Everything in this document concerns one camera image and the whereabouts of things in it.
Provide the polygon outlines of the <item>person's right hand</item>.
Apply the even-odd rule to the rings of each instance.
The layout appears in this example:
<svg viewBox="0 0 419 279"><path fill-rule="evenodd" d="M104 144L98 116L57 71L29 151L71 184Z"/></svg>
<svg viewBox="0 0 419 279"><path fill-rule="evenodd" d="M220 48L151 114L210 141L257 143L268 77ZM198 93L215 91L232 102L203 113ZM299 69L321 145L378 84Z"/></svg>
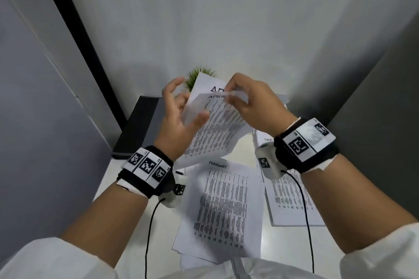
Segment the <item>person's right hand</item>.
<svg viewBox="0 0 419 279"><path fill-rule="evenodd" d="M276 137L285 132L297 117L294 116L268 84L251 78L249 104L232 105L254 129Z"/></svg>

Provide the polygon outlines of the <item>person's left hand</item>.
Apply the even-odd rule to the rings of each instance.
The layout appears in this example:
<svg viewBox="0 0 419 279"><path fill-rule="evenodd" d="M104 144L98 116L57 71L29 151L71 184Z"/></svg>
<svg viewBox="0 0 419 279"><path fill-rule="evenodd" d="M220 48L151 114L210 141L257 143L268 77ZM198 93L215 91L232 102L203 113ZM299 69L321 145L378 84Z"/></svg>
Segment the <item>person's left hand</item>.
<svg viewBox="0 0 419 279"><path fill-rule="evenodd" d="M190 93L182 92L174 96L174 91L182 85L184 77L177 77L170 81L162 90L165 103L165 116L160 132L154 142L155 147L162 151L171 161L175 161L184 154L195 135L185 134L182 123L182 112L188 102Z"/></svg>

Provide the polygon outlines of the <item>printed paper sheet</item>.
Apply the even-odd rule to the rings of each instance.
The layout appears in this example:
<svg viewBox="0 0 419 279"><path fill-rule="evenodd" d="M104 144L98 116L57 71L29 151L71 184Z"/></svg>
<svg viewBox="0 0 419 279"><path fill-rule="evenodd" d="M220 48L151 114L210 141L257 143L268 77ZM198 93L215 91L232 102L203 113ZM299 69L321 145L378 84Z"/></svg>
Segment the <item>printed paper sheet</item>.
<svg viewBox="0 0 419 279"><path fill-rule="evenodd" d="M184 154L175 161L174 169L183 169L213 158L230 154L239 139L251 133L252 127L238 110L225 101L228 96L247 102L243 91L192 91L182 112L182 122L189 125L202 111L210 114L209 120L195 134Z"/></svg>
<svg viewBox="0 0 419 279"><path fill-rule="evenodd" d="M194 100L201 93L223 92L226 85L223 80L199 72L189 98Z"/></svg>
<svg viewBox="0 0 419 279"><path fill-rule="evenodd" d="M172 249L220 264L261 257L265 186L256 168L219 159L186 168Z"/></svg>

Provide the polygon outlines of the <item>person's right forearm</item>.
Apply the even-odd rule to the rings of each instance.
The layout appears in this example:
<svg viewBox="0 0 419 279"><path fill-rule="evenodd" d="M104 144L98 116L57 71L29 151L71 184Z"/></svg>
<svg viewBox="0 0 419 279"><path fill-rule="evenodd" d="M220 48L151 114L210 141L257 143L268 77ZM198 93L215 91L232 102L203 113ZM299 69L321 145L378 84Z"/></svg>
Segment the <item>person's right forearm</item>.
<svg viewBox="0 0 419 279"><path fill-rule="evenodd" d="M308 171L301 177L332 238L345 254L418 222L341 154L324 170Z"/></svg>

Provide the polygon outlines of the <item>person's left forearm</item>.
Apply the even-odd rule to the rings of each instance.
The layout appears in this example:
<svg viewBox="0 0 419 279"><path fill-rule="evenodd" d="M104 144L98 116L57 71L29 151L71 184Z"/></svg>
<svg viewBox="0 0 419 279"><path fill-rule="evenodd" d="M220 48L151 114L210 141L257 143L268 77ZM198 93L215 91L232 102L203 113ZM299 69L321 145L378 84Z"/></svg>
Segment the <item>person's left forearm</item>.
<svg viewBox="0 0 419 279"><path fill-rule="evenodd" d="M148 202L114 182L60 238L115 268Z"/></svg>

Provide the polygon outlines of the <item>green potted plant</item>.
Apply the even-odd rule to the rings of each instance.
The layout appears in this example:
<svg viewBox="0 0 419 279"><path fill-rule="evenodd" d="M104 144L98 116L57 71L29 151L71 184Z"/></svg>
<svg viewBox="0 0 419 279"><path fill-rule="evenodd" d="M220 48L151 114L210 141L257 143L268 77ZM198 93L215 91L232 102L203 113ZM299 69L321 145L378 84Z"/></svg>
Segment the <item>green potted plant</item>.
<svg viewBox="0 0 419 279"><path fill-rule="evenodd" d="M199 73L203 73L211 77L216 76L215 70L212 70L206 66L201 66L201 65L196 66L192 71L188 72L187 77L184 79L184 82L183 82L184 87L188 92L192 91Z"/></svg>

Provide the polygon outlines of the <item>black closed laptop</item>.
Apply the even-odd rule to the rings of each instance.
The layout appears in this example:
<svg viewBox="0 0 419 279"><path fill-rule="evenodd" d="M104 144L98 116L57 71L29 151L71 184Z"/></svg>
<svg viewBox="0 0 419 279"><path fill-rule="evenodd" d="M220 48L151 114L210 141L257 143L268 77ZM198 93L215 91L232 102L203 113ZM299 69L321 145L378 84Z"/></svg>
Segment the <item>black closed laptop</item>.
<svg viewBox="0 0 419 279"><path fill-rule="evenodd" d="M142 146L159 100L159 97L139 96L112 150L113 159L127 160Z"/></svg>

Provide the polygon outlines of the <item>left wristband with marker tags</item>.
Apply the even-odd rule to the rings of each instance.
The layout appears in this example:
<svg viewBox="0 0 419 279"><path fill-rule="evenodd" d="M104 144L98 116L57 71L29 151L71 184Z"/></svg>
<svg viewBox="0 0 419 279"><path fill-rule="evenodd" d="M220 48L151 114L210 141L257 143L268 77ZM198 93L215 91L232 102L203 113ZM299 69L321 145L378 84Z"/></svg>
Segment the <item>left wristband with marker tags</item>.
<svg viewBox="0 0 419 279"><path fill-rule="evenodd" d="M168 208L179 207L187 177L174 171L174 162L160 149L151 145L139 148L122 166L117 185L136 195L158 197Z"/></svg>

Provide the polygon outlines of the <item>wristband with marker tags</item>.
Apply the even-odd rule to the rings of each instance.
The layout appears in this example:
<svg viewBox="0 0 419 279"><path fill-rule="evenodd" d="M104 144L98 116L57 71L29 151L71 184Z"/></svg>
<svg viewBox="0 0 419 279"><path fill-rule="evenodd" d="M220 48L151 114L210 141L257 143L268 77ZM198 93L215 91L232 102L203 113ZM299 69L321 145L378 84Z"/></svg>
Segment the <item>wristband with marker tags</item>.
<svg viewBox="0 0 419 279"><path fill-rule="evenodd" d="M289 171L304 174L324 170L339 154L336 137L317 118L299 118L255 155L265 178L277 180Z"/></svg>
<svg viewBox="0 0 419 279"><path fill-rule="evenodd" d="M187 177L174 171L174 162L160 149L151 145L139 148L122 166L117 185L136 195L158 197L168 208L179 207Z"/></svg>

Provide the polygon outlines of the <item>right wristband with marker tags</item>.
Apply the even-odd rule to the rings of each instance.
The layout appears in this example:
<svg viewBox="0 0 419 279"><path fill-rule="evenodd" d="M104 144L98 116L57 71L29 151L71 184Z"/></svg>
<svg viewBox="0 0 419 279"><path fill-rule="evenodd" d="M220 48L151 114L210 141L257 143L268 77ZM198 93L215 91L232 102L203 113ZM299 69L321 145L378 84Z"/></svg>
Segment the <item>right wristband with marker tags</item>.
<svg viewBox="0 0 419 279"><path fill-rule="evenodd" d="M336 137L317 118L299 118L255 155L265 178L277 180L289 171L304 174L324 170L339 154Z"/></svg>

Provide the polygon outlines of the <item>stack of printed papers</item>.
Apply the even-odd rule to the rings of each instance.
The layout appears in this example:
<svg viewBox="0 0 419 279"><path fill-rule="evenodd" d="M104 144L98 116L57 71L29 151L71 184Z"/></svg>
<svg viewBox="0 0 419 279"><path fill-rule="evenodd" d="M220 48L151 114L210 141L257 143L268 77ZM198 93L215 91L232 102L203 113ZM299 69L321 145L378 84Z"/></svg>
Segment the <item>stack of printed papers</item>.
<svg viewBox="0 0 419 279"><path fill-rule="evenodd" d="M311 197L302 184L301 177L296 171L290 174L297 180L294 181L289 175L281 179L270 180L263 172L261 180L265 185L266 205L269 212L270 223L273 227L304 227L307 225L303 199L306 203L309 226L323 227L325 223L321 218Z"/></svg>

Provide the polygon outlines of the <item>white coat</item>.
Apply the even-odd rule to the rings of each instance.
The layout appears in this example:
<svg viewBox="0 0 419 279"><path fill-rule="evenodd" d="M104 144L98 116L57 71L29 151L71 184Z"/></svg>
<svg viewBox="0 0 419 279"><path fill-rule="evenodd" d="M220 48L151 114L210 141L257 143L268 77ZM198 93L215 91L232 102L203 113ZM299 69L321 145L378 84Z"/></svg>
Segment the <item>white coat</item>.
<svg viewBox="0 0 419 279"><path fill-rule="evenodd" d="M397 229L340 261L341 279L419 279L419 223ZM0 279L118 279L115 269L59 238L24 246L0 267ZM274 261L233 258L159 279L325 279Z"/></svg>

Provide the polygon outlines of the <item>black wall strip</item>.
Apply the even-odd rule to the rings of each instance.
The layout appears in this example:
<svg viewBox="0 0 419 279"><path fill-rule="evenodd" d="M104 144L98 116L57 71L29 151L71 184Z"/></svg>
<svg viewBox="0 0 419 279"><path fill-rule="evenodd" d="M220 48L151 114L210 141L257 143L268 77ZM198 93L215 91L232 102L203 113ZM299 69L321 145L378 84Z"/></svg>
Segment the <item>black wall strip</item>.
<svg viewBox="0 0 419 279"><path fill-rule="evenodd" d="M102 63L96 53L96 50L88 36L81 17L77 12L76 6L72 0L53 0L63 18L67 28L82 57L84 58L90 72L92 73L102 95L104 96L113 116L115 117L120 129L124 129L127 124L127 118L124 115L121 105L115 95L111 83L103 69Z"/></svg>

